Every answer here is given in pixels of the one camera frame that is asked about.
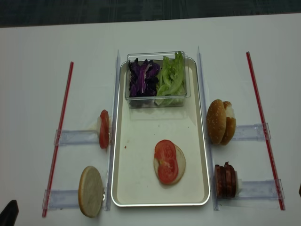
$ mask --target lettuce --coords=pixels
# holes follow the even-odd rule
[[[163,66],[157,75],[159,83],[157,84],[157,96],[184,95],[184,59],[181,52],[175,53],[174,61],[169,61],[168,57],[163,58]],[[157,105],[178,104],[183,101],[179,99],[158,99]]]

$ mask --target red stick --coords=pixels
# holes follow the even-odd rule
[[[68,98],[70,83],[71,83],[73,65],[74,65],[74,63],[71,62],[70,63],[70,68],[69,68],[68,80],[67,80],[67,84],[66,84],[66,90],[65,90],[65,96],[64,96],[62,111],[61,111],[60,123],[58,125],[58,131],[59,131],[58,137],[60,137],[61,130],[62,130],[62,127],[63,127],[63,121],[64,121],[64,116],[65,116],[65,110],[66,110],[66,105],[67,105],[67,98]],[[55,149],[53,151],[53,157],[52,157],[52,163],[51,163],[51,168],[50,168],[50,174],[49,174],[47,190],[51,190],[53,174],[54,174],[54,171],[55,171],[55,162],[56,162],[57,151],[58,151],[58,145],[55,146]],[[47,215],[48,200],[49,199],[47,197],[47,199],[46,199],[46,209],[43,210],[43,214],[42,214],[43,218],[45,218],[46,215]]]
[[[262,105],[261,105],[261,101],[260,101],[260,97],[259,97],[259,91],[258,91],[258,88],[257,88],[257,83],[256,83],[256,79],[255,79],[255,74],[254,74],[254,69],[253,69],[253,64],[252,64],[250,52],[246,52],[246,58],[248,60],[249,69],[250,69],[250,73],[251,73],[251,77],[252,77],[252,82],[253,82],[254,91],[255,91],[255,95],[256,95],[256,100],[257,100],[258,110],[259,110],[259,114],[260,114],[260,118],[261,118],[261,123],[263,125],[265,125],[266,121],[265,121],[265,118],[264,118],[263,109],[262,109]],[[266,138],[268,137],[268,134],[267,134],[265,129],[264,129],[264,135],[265,135]],[[266,139],[266,144],[267,144],[268,153],[269,153],[269,161],[271,163],[271,167],[272,167],[272,171],[273,171],[273,177],[274,177],[274,180],[278,180],[278,174],[277,174],[276,165],[275,165],[275,161],[274,161],[274,157],[273,157],[272,146],[271,146],[271,143],[270,143],[269,139]],[[280,188],[279,188],[278,183],[276,183],[276,189],[277,189],[278,196],[281,197],[281,192],[280,192]],[[285,210],[283,199],[279,199],[279,205],[280,205],[281,210]]]

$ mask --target tray rim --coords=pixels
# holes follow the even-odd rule
[[[192,57],[187,57],[188,60],[191,60],[195,66],[196,69],[196,79],[198,81],[198,67],[197,67],[197,63],[196,61],[192,58]],[[119,98],[120,95],[123,95],[123,92],[120,92],[120,77],[121,77],[121,68],[123,67],[124,64],[126,64],[127,61],[125,61],[124,63],[121,64],[120,68],[119,68],[119,81],[118,81],[118,87],[115,87],[116,89],[118,89],[118,105],[117,105],[117,111],[119,109]],[[198,101],[199,101],[199,110],[201,112],[201,97],[200,97],[200,90],[199,90],[199,81],[198,81],[198,85],[197,85],[197,96],[198,96]],[[208,158],[207,158],[207,149],[206,149],[206,142],[205,142],[205,133],[204,133],[204,126],[203,126],[203,118],[202,118],[202,113],[200,114],[200,120],[201,120],[201,132],[203,135],[203,145],[204,145],[204,155],[205,155],[205,163],[206,163],[206,177],[207,177],[207,184],[208,184],[208,195],[206,197],[206,199],[203,202],[200,203],[152,203],[152,204],[120,204],[118,203],[115,199],[114,199],[114,195],[113,195],[113,181],[114,181],[114,171],[115,171],[115,155],[116,155],[116,141],[117,138],[115,136],[114,139],[114,155],[113,155],[113,171],[112,171],[112,179],[111,179],[111,199],[113,200],[114,204],[118,207],[151,207],[151,206],[202,206],[204,204],[206,204],[210,198],[211,195],[211,186],[210,186],[210,177],[209,177],[209,168],[208,168]],[[118,122],[118,117],[116,117],[116,127],[114,128],[115,130],[117,129],[117,123]]]

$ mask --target white tray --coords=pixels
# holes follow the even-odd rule
[[[125,100],[126,62],[120,67],[112,200],[117,206],[204,205],[210,196],[196,63],[188,58],[191,96],[183,107],[130,109]],[[154,148],[168,139],[186,158],[182,179],[173,186],[156,177]]]

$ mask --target sesame seed bun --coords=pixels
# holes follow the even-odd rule
[[[221,100],[213,101],[207,112],[207,130],[213,144],[219,144],[226,130],[226,111]]]
[[[236,129],[236,119],[234,115],[234,110],[232,108],[232,104],[229,101],[224,101],[223,105],[226,113],[226,130],[220,144],[226,145],[234,136]]]
[[[79,208],[89,218],[98,215],[103,202],[103,182],[98,170],[87,166],[79,181]]]
[[[177,163],[178,163],[179,173],[178,173],[178,176],[176,177],[176,179],[168,185],[174,185],[174,184],[178,183],[179,180],[181,180],[181,178],[183,177],[185,168],[186,168],[186,160],[185,160],[184,153],[177,145],[174,145],[174,146],[175,146],[175,154],[176,154],[176,159],[177,159]],[[155,173],[156,173],[157,177],[159,178],[158,168],[159,168],[159,162],[156,158],[154,158],[154,169],[155,169]]]

